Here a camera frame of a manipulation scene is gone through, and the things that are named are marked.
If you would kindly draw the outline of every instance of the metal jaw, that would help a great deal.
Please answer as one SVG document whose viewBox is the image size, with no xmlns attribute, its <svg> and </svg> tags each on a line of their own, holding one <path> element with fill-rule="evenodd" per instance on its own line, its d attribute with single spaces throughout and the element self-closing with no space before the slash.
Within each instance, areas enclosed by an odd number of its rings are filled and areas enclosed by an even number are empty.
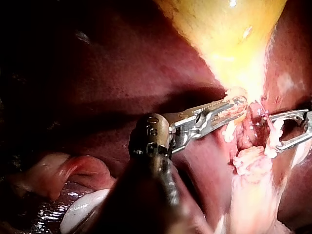
<svg viewBox="0 0 312 234">
<path fill-rule="evenodd" d="M 281 144 L 275 147 L 276 151 L 282 153 L 312 138 L 312 112 L 308 109 L 287 111 L 276 115 L 270 115 L 270 120 L 275 122 L 281 120 L 294 120 L 299 126 L 302 126 L 305 133 L 296 136 L 290 140 L 280 141 Z"/>
<path fill-rule="evenodd" d="M 172 154 L 187 146 L 191 139 L 199 139 L 230 121 L 242 116 L 243 111 L 224 115 L 231 108 L 246 104 L 245 98 L 219 100 L 187 109 L 183 112 L 163 114 L 169 123 L 169 141 L 173 142 Z"/>
</svg>

